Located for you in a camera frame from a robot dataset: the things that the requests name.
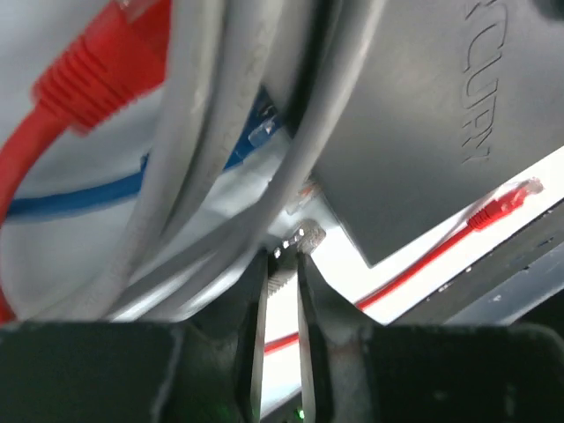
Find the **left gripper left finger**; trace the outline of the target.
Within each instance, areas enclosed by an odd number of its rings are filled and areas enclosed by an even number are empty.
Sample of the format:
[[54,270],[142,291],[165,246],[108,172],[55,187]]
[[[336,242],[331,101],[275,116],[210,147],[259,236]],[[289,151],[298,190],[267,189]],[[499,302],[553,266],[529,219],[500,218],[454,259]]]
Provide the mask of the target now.
[[4,422],[257,422],[267,256],[180,323],[11,323]]

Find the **black network switch box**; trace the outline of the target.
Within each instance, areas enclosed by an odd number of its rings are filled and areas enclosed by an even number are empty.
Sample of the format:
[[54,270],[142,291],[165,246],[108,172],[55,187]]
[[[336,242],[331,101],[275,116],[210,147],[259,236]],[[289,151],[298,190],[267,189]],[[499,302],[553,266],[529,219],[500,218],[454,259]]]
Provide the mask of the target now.
[[382,1],[315,165],[368,265],[563,145],[560,1]]

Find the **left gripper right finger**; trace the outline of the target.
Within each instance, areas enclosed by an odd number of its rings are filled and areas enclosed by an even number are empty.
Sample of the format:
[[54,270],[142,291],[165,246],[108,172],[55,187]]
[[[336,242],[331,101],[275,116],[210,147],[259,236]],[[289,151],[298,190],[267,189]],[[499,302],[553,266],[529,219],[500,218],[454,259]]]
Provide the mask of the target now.
[[536,324],[382,325],[298,256],[308,422],[560,422],[563,341]]

